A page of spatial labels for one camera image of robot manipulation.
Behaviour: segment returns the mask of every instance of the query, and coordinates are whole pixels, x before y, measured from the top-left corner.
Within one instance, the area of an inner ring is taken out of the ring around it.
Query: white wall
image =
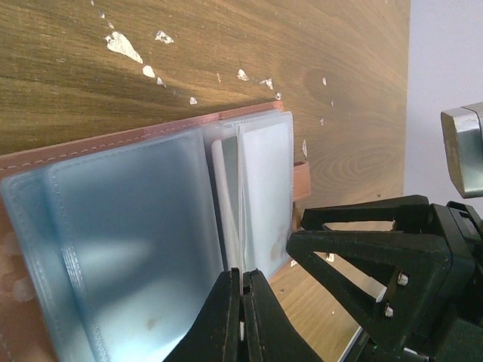
[[[450,181],[441,111],[483,102],[483,1],[413,0],[405,195],[462,201]],[[483,198],[464,201],[483,216]]]

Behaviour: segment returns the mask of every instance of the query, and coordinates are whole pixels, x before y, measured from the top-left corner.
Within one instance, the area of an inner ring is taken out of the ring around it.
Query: wooden table
[[[313,195],[299,208],[400,195],[409,7],[409,0],[3,1],[0,154],[279,92],[294,113],[296,159],[305,140],[312,167]],[[174,42],[155,40],[159,31]],[[106,37],[119,33],[143,64],[108,49]],[[143,74],[146,65],[155,78]],[[269,78],[273,90],[260,84]],[[372,288],[343,261],[336,266]],[[356,329],[352,318],[299,266],[271,282],[302,336],[324,360],[337,360]]]

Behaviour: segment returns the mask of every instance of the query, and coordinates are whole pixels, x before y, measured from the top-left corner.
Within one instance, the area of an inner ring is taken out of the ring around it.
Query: metal screw
[[[388,304],[386,304],[386,307],[384,308],[384,315],[388,318],[392,318],[394,316],[394,309],[392,309]]]
[[[408,284],[408,282],[409,282],[408,276],[402,271],[400,271],[398,274],[398,284],[405,287]]]

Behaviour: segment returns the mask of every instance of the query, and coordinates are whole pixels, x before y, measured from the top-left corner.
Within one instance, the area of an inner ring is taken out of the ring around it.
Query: tan leather tab
[[[294,201],[302,200],[312,194],[310,164],[308,161],[294,163]]]

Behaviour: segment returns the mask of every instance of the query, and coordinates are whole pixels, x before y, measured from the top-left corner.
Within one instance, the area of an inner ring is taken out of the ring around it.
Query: peeling paint
[[[123,54],[126,57],[130,57],[132,60],[143,64],[143,59],[134,50],[131,42],[120,32],[112,32],[112,34],[105,37],[105,39],[107,41],[107,48],[110,51]]]
[[[162,30],[159,30],[157,33],[156,33],[156,37],[154,38],[155,40],[159,40],[159,41],[162,41],[163,43],[165,44],[170,44],[170,43],[174,43],[174,40],[172,37],[170,37],[168,34],[166,34],[165,32],[163,32]]]
[[[307,141],[303,141],[302,142],[302,152],[303,152],[303,155],[305,156],[305,159],[307,159]]]
[[[151,66],[144,66],[143,67],[143,74],[146,77],[154,78],[156,77],[156,74],[154,74],[154,70],[152,70]]]
[[[240,69],[238,71],[237,78],[240,79],[241,81],[247,81],[249,79],[247,73],[243,69]]]
[[[163,80],[161,78],[158,77],[158,79],[156,79],[156,84],[157,85],[162,85],[163,87],[166,87],[166,84],[163,82]]]
[[[271,78],[262,80],[260,84],[266,84],[266,86],[273,91],[273,81]]]

